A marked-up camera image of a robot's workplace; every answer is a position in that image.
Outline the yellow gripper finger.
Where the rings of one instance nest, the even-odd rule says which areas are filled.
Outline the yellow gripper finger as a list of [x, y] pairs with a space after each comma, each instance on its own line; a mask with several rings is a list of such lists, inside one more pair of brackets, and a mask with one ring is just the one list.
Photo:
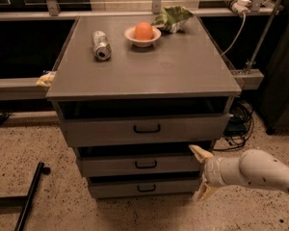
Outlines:
[[195, 192], [196, 201], [204, 201], [212, 196], [218, 189], [219, 185], [210, 183], [208, 181], [202, 181], [198, 190]]
[[204, 164], [208, 159], [213, 157], [213, 154], [211, 152], [202, 149], [198, 145], [190, 144], [189, 148], [195, 154], [197, 160], [202, 164]]

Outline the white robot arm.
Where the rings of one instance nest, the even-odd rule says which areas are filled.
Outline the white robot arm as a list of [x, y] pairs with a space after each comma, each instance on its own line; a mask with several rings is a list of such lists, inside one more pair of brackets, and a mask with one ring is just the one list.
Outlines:
[[202, 165], [198, 200], [207, 199], [217, 189], [232, 185], [289, 194], [289, 167], [263, 150], [250, 149], [237, 157], [221, 157], [198, 145], [191, 144], [190, 149]]

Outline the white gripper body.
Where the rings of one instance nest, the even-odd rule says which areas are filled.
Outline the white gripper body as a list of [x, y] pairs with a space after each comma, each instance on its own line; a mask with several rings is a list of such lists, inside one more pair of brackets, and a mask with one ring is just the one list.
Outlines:
[[203, 177], [213, 187], [240, 185], [243, 176], [239, 168], [238, 157], [211, 157], [205, 161]]

